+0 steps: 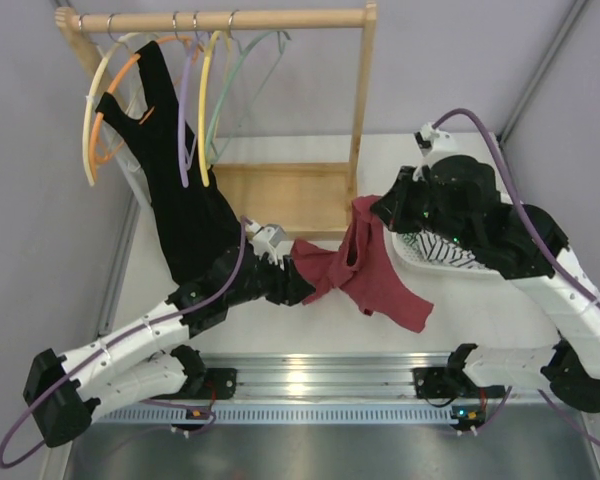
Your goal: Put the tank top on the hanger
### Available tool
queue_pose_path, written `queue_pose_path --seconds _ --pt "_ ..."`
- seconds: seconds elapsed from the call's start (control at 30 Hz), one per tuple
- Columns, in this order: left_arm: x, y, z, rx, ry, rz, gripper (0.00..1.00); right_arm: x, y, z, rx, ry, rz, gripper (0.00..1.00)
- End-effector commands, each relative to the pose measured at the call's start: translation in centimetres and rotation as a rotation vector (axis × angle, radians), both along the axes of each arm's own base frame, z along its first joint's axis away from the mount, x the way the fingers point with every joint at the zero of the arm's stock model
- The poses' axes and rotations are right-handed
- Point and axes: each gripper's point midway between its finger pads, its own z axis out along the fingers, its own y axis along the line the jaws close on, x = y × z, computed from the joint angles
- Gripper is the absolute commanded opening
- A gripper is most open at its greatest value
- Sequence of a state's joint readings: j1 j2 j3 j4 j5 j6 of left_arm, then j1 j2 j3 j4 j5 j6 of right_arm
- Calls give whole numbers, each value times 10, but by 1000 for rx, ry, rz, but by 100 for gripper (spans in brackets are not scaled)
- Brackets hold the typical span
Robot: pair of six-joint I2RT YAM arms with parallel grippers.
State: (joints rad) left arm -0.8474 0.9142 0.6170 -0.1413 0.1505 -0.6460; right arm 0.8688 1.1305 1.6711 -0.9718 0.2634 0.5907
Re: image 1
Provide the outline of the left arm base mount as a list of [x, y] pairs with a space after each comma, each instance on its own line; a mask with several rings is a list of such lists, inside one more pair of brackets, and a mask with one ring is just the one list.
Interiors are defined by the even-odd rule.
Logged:
[[235, 395], [238, 371], [235, 368], [210, 368], [199, 389], [181, 391], [174, 394], [160, 395], [144, 400], [143, 404], [161, 408], [184, 411], [184, 419], [192, 423], [173, 423], [173, 433], [182, 433], [185, 437], [202, 434], [216, 422], [214, 410], [219, 400], [229, 400]]

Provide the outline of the red tank top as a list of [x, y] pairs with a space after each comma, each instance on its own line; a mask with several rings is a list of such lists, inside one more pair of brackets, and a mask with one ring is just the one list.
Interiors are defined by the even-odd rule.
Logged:
[[396, 273], [384, 241], [384, 224], [371, 212], [377, 195], [352, 202], [352, 218], [336, 251], [304, 239], [294, 241], [291, 257], [302, 278], [315, 292], [303, 303], [313, 303], [339, 289], [367, 316], [379, 313], [400, 327], [420, 333], [434, 305], [409, 290]]

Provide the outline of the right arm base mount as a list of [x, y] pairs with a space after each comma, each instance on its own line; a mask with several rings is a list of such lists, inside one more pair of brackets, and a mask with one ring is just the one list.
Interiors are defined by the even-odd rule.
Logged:
[[447, 367], [420, 367], [412, 371], [415, 395], [430, 406], [451, 408], [458, 436], [474, 436], [504, 405], [510, 391], [503, 386], [478, 387], [464, 373]]

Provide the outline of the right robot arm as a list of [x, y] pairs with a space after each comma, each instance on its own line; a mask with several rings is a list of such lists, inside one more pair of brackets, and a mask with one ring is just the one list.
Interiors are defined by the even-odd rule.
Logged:
[[555, 325], [555, 344], [528, 349], [460, 345], [445, 380], [458, 396], [480, 387], [549, 390], [568, 406], [600, 413], [600, 298], [586, 297], [558, 270], [584, 274], [564, 231], [543, 209], [523, 207], [548, 248], [541, 252], [514, 205], [502, 199], [494, 169], [467, 155], [400, 169], [370, 210], [389, 231], [435, 233], [471, 252], [531, 298]]

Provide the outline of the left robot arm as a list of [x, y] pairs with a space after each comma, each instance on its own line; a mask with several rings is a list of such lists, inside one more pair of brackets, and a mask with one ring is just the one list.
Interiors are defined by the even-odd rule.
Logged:
[[230, 308], [260, 298], [293, 306], [314, 293], [293, 259], [232, 247], [197, 279], [141, 318], [62, 354], [31, 364], [23, 397], [48, 447], [75, 440], [108, 413], [156, 396], [194, 397], [206, 367], [187, 341], [223, 322]]

